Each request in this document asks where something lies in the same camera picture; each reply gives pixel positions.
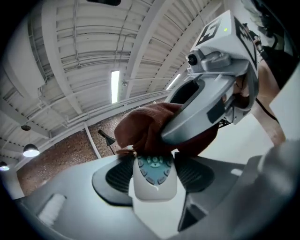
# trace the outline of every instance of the brick wall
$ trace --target brick wall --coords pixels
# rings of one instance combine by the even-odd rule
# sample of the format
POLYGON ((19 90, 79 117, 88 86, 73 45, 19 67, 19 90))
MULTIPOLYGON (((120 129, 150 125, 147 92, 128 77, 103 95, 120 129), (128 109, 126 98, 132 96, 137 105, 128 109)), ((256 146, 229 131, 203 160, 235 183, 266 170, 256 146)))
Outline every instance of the brick wall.
MULTIPOLYGON (((164 99, 159 99, 156 102, 163 102, 164 99)), ((98 130, 101 129, 109 136, 114 137, 114 129, 124 115, 131 110, 114 115, 89 127, 90 134, 101 157, 104 158, 113 153, 106 145, 105 139, 98 134, 98 130)), ((114 152, 120 149, 116 142, 111 147, 114 152)), ((24 194, 29 195, 62 170, 95 159, 97 159, 97 156, 94 153, 85 130, 83 130, 63 139, 42 152, 23 166, 17 172, 17 175, 24 194)))
POLYGON ((42 152, 17 171, 17 176, 26 196, 62 170, 95 159, 97 156, 83 130, 42 152))

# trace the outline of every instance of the lamp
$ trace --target lamp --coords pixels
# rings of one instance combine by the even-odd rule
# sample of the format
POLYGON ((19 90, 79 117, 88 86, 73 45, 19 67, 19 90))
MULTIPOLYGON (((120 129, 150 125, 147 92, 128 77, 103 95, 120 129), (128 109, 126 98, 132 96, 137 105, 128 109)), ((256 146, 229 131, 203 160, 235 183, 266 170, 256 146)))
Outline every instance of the lamp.
MULTIPOLYGON (((30 131, 31 127, 27 125, 21 126, 22 130, 24 131, 30 131)), ((39 154, 39 150, 36 147, 36 145, 29 143, 27 144, 23 149, 23 155, 25 157, 36 157, 39 154)))
POLYGON ((9 166, 6 162, 0 162, 0 171, 7 171, 9 170, 9 166))
POLYGON ((23 155, 25 157, 35 157, 39 154, 39 150, 34 144, 27 144, 23 149, 23 155))
POLYGON ((115 139, 110 137, 109 135, 107 135, 105 132, 103 132, 101 129, 98 130, 98 133, 103 136, 106 140, 106 145, 109 146, 109 148, 111 149, 112 153, 114 154, 111 145, 113 145, 115 143, 115 139))

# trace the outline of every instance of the ceiling beam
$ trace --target ceiling beam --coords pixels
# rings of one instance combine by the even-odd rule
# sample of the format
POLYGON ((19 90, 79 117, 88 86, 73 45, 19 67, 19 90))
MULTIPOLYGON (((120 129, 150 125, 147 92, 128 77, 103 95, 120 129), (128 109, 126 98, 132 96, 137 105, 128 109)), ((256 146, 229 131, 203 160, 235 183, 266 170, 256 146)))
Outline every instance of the ceiling beam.
MULTIPOLYGON (((46 0, 42 6, 42 33, 47 57, 60 89, 65 96, 73 93, 61 63, 56 33, 57 1, 46 0)), ((75 96, 68 98, 69 103, 78 114, 82 113, 81 107, 75 96)))
POLYGON ((3 56, 5 72, 23 98, 38 97, 38 88, 45 84, 30 46, 28 18, 20 23, 3 56))
MULTIPOLYGON (((163 65, 157 72, 155 77, 163 77, 169 70, 170 66, 174 63, 178 55, 182 52, 182 49, 188 44, 191 38, 199 31, 200 28, 203 28, 203 22, 207 21, 208 18, 215 13, 215 11, 222 5, 222 0, 212 0, 192 21, 188 26, 185 32, 181 35, 178 42, 172 48, 167 58, 165 59, 163 65)), ((147 92, 153 92, 158 85, 158 81, 153 81, 147 92)))
MULTIPOLYGON (((151 5, 135 38, 126 69, 126 79, 134 79, 136 77, 138 68, 149 41, 151 40, 151 37, 153 36, 154 31, 156 30, 164 14, 173 3, 174 0, 155 0, 151 5)), ((132 85, 128 85, 126 98, 129 98, 130 96, 132 90, 132 88, 130 88, 131 86, 132 85)))
MULTIPOLYGON (((46 99, 44 96, 39 96, 38 97, 39 100, 45 105, 45 106, 49 106, 51 104, 51 102, 46 99)), ((56 110, 54 110, 52 107, 49 107, 49 109, 51 110, 51 112, 54 115, 54 118, 57 119, 59 121, 59 123, 63 126, 63 127, 67 127, 67 122, 66 119, 56 110)))
POLYGON ((22 114, 20 114, 16 109, 14 109, 11 105, 9 105, 4 99, 0 98, 0 111, 2 111, 5 115, 10 117, 16 123, 20 125, 27 124, 31 127, 31 130, 42 138, 49 139, 50 133, 49 131, 43 129, 39 125, 35 124, 32 121, 28 121, 22 114))
POLYGON ((3 139, 0 139, 0 148, 2 148, 5 145, 6 150, 8 151, 12 151, 12 152, 23 152, 23 147, 19 146, 17 144, 11 143, 11 142, 7 142, 3 139))

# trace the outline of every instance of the brown cloth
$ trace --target brown cloth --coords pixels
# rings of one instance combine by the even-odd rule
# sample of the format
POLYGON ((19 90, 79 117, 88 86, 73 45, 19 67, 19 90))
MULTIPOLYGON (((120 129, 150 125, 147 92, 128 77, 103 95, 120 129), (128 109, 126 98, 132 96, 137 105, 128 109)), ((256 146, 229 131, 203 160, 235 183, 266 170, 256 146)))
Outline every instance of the brown cloth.
POLYGON ((160 133, 181 106, 174 103, 157 103, 131 111, 114 131, 118 145, 122 148, 133 145, 133 149, 140 154, 163 155, 178 149, 188 156, 197 156, 215 139, 219 124, 184 143, 168 145, 162 142, 160 133))

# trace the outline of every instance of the fluorescent light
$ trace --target fluorescent light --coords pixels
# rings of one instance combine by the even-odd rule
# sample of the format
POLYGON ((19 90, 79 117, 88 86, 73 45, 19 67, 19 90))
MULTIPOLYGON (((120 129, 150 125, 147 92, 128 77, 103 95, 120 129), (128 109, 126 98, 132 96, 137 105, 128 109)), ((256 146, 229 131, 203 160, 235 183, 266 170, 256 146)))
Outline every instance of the fluorescent light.
POLYGON ((120 71, 112 71, 112 103, 118 101, 119 75, 120 71))
POLYGON ((173 85, 173 83, 176 81, 177 78, 179 78, 180 74, 178 74, 174 80, 171 82, 171 84, 169 85, 169 87, 167 87, 167 90, 169 90, 169 88, 173 85))

